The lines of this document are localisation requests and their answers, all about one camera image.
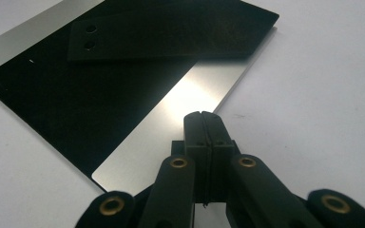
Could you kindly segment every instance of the mounting hole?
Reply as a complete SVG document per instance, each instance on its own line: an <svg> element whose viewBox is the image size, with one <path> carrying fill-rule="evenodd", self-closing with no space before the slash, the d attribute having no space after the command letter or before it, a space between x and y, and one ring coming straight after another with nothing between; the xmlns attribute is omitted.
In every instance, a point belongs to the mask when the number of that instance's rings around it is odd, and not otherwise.
<svg viewBox="0 0 365 228"><path fill-rule="evenodd" d="M96 30L97 30L97 27L96 27L96 26L94 26L94 25L90 25L90 26L86 27L86 32L87 32L87 33L93 33L93 32L95 32Z"/></svg>
<svg viewBox="0 0 365 228"><path fill-rule="evenodd" d="M321 198L322 204L333 212L337 212L340 214L347 214L351 211L351 207L349 204L336 196L332 195L324 195Z"/></svg>
<svg viewBox="0 0 365 228"><path fill-rule="evenodd" d="M92 50L94 47L96 47L96 42L94 42L94 41L87 41L85 43L86 50Z"/></svg>
<svg viewBox="0 0 365 228"><path fill-rule="evenodd" d="M250 158L240 158L239 164L241 166L248 167L248 168L254 167L257 165L256 161L253 159L250 159Z"/></svg>
<svg viewBox="0 0 365 228"><path fill-rule="evenodd" d="M188 162L184 159L174 159L173 161L171 161L171 166L173 166L174 168L183 168L186 167L186 165L188 164Z"/></svg>
<svg viewBox="0 0 365 228"><path fill-rule="evenodd" d="M102 213L103 216L114 216L122 211L124 206L124 200L120 197L110 197L100 204L100 213Z"/></svg>
<svg viewBox="0 0 365 228"><path fill-rule="evenodd" d="M173 228L173 224L168 220L160 220L156 224L156 228Z"/></svg>

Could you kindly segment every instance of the white table surface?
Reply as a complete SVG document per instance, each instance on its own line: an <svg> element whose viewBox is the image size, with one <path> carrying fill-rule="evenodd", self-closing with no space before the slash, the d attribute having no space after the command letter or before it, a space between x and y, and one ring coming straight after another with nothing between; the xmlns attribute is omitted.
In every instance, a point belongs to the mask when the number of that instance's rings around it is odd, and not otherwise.
<svg viewBox="0 0 365 228"><path fill-rule="evenodd" d="M19 45L0 64L99 2L0 0L0 35L57 3L77 11L8 41ZM251 3L278 13L278 30L217 113L292 192L331 188L365 206L365 1ZM72 227L101 193L0 102L0 227ZM228 227L223 210L198 212L196 227Z"/></svg>

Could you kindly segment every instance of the brass insert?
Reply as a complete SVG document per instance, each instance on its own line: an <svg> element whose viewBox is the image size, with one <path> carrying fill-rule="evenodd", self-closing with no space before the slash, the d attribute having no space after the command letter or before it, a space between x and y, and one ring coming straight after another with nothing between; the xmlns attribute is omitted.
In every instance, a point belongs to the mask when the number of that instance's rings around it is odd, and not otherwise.
<svg viewBox="0 0 365 228"><path fill-rule="evenodd" d="M331 211L340 214L346 214L351 211L351 207L349 206L349 204L345 200L339 197L332 195L324 195L322 196L321 200L322 204L324 204L324 206L330 209Z"/></svg>
<svg viewBox="0 0 365 228"><path fill-rule="evenodd" d="M250 159L250 158L240 158L239 164L241 166L248 167L248 168L251 168L251 167L254 167L257 165L256 161L253 159Z"/></svg>
<svg viewBox="0 0 365 228"><path fill-rule="evenodd" d="M124 200L120 197L110 197L100 204L100 213L104 216L114 216L122 211L124 206Z"/></svg>
<svg viewBox="0 0 365 228"><path fill-rule="evenodd" d="M170 164L174 168L183 168L188 165L188 162L185 159L177 158L177 159L173 159L173 161L171 161Z"/></svg>

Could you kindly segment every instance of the reflective surface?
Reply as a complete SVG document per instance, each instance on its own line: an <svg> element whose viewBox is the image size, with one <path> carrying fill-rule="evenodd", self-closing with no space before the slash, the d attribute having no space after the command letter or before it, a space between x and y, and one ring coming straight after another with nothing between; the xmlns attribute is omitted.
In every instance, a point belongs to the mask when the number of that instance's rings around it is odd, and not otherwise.
<svg viewBox="0 0 365 228"><path fill-rule="evenodd" d="M90 1L53 17L82 2ZM218 114L241 152L261 158L292 192L328 187L365 206L365 2L252 4L278 12L279 30ZM37 42L41 25L25 36ZM0 58L26 42L2 39ZM89 183L0 103L0 227L72 227L101 194ZM197 207L195 227L229 227L224 206Z"/></svg>
<svg viewBox="0 0 365 228"><path fill-rule="evenodd" d="M170 155L171 142L183 139L183 117L216 110L249 65L250 59L196 63L100 165L93 179L106 191L136 195L144 190Z"/></svg>

